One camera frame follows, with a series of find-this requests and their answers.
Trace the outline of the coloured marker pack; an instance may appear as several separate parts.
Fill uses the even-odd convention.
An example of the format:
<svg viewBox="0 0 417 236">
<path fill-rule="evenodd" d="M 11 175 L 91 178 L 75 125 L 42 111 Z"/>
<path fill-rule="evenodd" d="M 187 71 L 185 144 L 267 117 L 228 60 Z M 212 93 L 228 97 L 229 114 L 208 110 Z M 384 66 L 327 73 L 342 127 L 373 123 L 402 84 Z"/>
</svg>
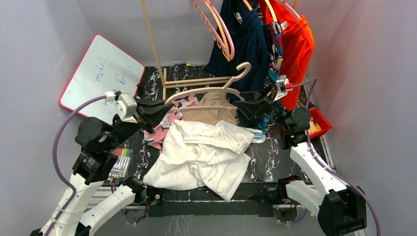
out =
<svg viewBox="0 0 417 236">
<path fill-rule="evenodd" d="M 114 151 L 114 155 L 118 159 L 108 175 L 108 180 L 123 180 L 127 175 L 133 149 L 119 147 Z"/>
</svg>

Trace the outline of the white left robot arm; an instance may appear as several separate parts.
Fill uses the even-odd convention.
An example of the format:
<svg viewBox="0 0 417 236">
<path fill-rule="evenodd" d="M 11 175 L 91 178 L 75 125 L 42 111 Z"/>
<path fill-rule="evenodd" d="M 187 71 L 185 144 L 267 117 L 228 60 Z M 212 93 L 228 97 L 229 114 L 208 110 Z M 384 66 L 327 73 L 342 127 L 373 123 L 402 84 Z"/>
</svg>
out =
<svg viewBox="0 0 417 236">
<path fill-rule="evenodd" d="M 109 197 L 88 209 L 96 191 L 108 179 L 118 157 L 114 154 L 123 142 L 145 130 L 148 132 L 172 109 L 163 100 L 142 102 L 116 97 L 118 113 L 112 123 L 89 117 L 80 123 L 75 141 L 81 152 L 69 179 L 66 191 L 47 223 L 32 231 L 34 236 L 92 236 L 112 216 L 126 206 L 148 202 L 146 185 L 135 177 L 124 180 Z"/>
</svg>

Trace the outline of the pink shark print shorts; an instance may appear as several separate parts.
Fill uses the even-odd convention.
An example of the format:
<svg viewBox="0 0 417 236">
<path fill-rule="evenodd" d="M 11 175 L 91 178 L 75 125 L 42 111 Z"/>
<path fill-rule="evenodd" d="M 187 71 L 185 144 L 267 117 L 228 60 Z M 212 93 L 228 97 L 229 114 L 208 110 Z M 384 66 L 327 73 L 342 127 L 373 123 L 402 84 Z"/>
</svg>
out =
<svg viewBox="0 0 417 236">
<path fill-rule="evenodd" d="M 193 107 L 193 106 L 197 106 L 198 103 L 199 103 L 199 100 L 194 94 L 188 95 L 185 98 L 177 99 L 172 102 L 172 104 L 174 105 L 173 106 L 174 109 Z M 173 123 L 174 120 L 181 120 L 185 114 L 186 112 L 181 112 L 181 111 L 166 114 L 165 117 L 160 122 L 160 124 L 154 128 L 153 133 L 143 131 L 144 133 L 143 143 L 161 152 L 164 139 L 168 133 L 168 130 L 171 124 Z"/>
</svg>

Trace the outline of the navy blue hanging shorts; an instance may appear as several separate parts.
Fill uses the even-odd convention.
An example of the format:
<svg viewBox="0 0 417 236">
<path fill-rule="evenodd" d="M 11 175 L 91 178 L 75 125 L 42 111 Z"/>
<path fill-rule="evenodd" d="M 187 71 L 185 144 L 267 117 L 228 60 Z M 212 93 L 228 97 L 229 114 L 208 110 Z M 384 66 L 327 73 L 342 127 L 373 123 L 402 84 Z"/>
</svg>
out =
<svg viewBox="0 0 417 236">
<path fill-rule="evenodd" d="M 251 69 L 244 78 L 235 82 L 235 88 L 240 92 L 263 89 L 268 70 L 268 47 L 255 3 L 249 10 L 242 0 L 224 0 L 220 16 L 232 38 L 235 56 L 227 61 L 214 45 L 204 70 L 219 77 L 235 76 L 240 73 L 236 66 L 248 62 Z"/>
</svg>

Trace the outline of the pink and orange hanger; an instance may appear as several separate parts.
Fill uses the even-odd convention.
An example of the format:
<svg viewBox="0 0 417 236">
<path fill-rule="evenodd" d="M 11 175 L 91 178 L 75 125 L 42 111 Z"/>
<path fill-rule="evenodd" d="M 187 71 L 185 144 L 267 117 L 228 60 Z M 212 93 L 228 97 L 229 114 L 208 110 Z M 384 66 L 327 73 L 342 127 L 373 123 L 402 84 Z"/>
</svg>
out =
<svg viewBox="0 0 417 236">
<path fill-rule="evenodd" d="M 204 0 L 203 3 L 209 9 L 212 14 L 216 24 L 217 29 L 211 24 L 208 17 L 204 14 L 202 9 L 199 7 L 196 0 L 191 0 L 194 7 L 197 9 L 199 15 L 204 20 L 204 23 L 207 25 L 209 32 L 212 34 L 215 44 L 220 49 L 221 53 L 227 61 L 231 61 L 235 56 L 235 46 L 229 30 L 227 29 L 222 17 L 214 6 L 213 0 Z"/>
</svg>

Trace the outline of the colourful print hanging shorts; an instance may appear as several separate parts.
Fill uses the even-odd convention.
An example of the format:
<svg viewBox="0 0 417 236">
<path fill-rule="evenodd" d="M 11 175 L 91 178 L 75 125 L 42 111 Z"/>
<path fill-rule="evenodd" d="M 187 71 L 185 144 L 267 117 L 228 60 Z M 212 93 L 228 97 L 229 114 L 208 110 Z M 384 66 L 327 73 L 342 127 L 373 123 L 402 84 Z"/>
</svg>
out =
<svg viewBox="0 0 417 236">
<path fill-rule="evenodd" d="M 267 96 L 271 96 L 276 90 L 276 81 L 279 77 L 281 63 L 283 61 L 282 28 L 279 21 L 269 22 L 262 13 L 259 13 L 258 17 L 263 25 L 268 48 L 268 69 L 264 80 L 264 87 L 267 89 Z"/>
</svg>

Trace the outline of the orange hanging shorts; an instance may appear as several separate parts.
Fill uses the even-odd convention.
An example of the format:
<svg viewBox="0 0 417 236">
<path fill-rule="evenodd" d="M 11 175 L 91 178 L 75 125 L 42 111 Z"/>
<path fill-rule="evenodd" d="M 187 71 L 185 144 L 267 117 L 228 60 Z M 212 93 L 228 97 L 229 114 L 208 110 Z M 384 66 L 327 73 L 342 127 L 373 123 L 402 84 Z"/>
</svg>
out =
<svg viewBox="0 0 417 236">
<path fill-rule="evenodd" d="M 294 85 L 302 83 L 315 48 L 308 21 L 285 0 L 260 0 L 258 3 L 266 22 L 278 22 L 281 27 L 283 62 L 280 75 L 287 76 Z"/>
</svg>

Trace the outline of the dark book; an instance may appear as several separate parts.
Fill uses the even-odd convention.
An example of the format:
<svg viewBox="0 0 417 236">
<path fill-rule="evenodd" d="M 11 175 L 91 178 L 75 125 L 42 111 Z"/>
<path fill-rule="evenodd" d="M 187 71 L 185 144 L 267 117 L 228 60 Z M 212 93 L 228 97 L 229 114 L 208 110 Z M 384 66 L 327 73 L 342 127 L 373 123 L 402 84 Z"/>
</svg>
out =
<svg viewBox="0 0 417 236">
<path fill-rule="evenodd" d="M 297 99 L 296 107 L 306 107 L 308 93 L 306 93 L 306 91 L 304 89 L 304 86 L 301 86 L 299 88 L 300 88 L 300 91 L 299 91 L 299 96 L 298 96 L 298 99 Z M 311 98 L 309 100 L 307 108 L 308 108 L 308 110 L 316 108 L 316 105 L 314 103 L 312 103 Z"/>
</svg>

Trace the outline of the pink framed whiteboard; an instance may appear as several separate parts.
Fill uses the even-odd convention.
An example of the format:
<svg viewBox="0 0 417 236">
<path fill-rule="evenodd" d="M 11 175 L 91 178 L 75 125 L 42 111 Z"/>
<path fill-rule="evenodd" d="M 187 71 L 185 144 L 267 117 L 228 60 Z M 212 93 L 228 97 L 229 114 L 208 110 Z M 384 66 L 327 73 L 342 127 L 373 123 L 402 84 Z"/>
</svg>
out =
<svg viewBox="0 0 417 236">
<path fill-rule="evenodd" d="M 59 97 L 59 104 L 75 110 L 108 91 L 134 96 L 145 66 L 100 34 L 96 34 Z"/>
</svg>

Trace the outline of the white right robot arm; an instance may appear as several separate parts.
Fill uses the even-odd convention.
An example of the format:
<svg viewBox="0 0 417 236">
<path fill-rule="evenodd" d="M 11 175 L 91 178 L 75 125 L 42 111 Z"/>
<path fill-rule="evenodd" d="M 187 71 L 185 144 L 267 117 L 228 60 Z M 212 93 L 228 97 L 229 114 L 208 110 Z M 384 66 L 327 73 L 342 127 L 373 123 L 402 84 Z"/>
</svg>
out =
<svg viewBox="0 0 417 236">
<path fill-rule="evenodd" d="M 290 158 L 308 175 L 315 189 L 309 187 L 297 175 L 281 178 L 275 188 L 261 188 L 252 196 L 259 203 L 268 204 L 295 201 L 312 213 L 327 236 L 363 230 L 367 226 L 366 201 L 355 186 L 331 173 L 331 168 L 317 154 L 308 136 L 311 113 L 305 107 L 287 110 L 280 102 L 280 95 L 291 88 L 282 86 L 275 98 L 266 90 L 241 92 L 241 98 L 233 103 L 246 118 L 265 115 L 280 125 L 282 149 L 289 150 Z"/>
</svg>

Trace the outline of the white shorts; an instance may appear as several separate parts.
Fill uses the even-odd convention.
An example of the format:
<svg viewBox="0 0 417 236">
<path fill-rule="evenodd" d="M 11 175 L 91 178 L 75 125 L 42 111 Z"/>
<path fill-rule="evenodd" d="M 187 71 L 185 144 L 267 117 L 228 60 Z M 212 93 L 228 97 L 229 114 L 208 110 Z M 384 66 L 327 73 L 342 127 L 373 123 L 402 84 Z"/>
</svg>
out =
<svg viewBox="0 0 417 236">
<path fill-rule="evenodd" d="M 230 201 L 251 160 L 245 151 L 253 139 L 253 133 L 225 121 L 175 120 L 143 182 L 176 191 L 206 186 Z"/>
</svg>

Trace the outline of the red plastic bin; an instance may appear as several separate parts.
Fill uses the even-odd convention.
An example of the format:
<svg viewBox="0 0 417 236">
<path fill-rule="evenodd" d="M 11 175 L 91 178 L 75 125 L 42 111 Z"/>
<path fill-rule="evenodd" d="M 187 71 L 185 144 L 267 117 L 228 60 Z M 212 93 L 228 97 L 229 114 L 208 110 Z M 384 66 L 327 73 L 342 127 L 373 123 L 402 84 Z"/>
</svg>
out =
<svg viewBox="0 0 417 236">
<path fill-rule="evenodd" d="M 332 129 L 332 125 L 317 108 L 310 109 L 310 114 L 310 139 L 319 138 Z"/>
</svg>

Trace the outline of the light wooden hanger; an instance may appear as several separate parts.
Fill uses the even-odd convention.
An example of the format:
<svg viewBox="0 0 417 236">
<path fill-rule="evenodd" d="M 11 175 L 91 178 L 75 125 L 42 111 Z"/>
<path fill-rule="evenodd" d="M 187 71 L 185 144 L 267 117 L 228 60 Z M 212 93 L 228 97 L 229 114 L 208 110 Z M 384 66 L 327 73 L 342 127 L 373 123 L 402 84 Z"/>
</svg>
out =
<svg viewBox="0 0 417 236">
<path fill-rule="evenodd" d="M 243 70 L 239 75 L 232 76 L 222 87 L 206 87 L 206 88 L 195 88 L 187 91 L 183 91 L 177 94 L 170 96 L 168 99 L 165 100 L 165 104 L 172 103 L 177 98 L 183 98 L 186 95 L 190 94 L 199 94 L 199 93 L 207 93 L 207 92 L 222 92 L 222 93 L 231 93 L 237 96 L 240 100 L 244 100 L 240 96 L 240 92 L 236 89 L 230 88 L 230 85 L 234 82 L 239 81 L 243 77 L 245 77 L 249 71 L 251 70 L 251 64 L 249 62 L 243 62 L 236 67 L 236 70 Z M 196 111 L 203 111 L 203 110 L 236 110 L 237 107 L 222 107 L 222 106 L 193 106 L 193 107 L 185 107 L 185 108 L 172 108 L 168 113 L 175 113 L 177 111 L 181 112 L 196 112 Z"/>
</svg>

